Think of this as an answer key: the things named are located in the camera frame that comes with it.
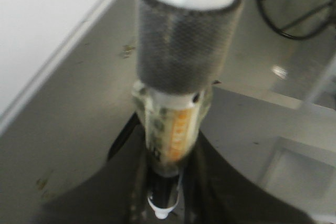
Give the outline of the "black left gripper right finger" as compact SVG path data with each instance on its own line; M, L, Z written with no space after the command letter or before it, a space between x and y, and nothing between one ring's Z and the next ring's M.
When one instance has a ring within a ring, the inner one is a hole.
M223 85L211 84L213 104L186 169L186 223L313 223L258 182L284 128L278 107Z

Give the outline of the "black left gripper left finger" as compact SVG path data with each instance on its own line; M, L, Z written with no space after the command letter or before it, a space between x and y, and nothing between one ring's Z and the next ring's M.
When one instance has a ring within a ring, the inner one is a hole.
M45 203L39 223L144 223L147 171L144 129L133 114L102 169Z

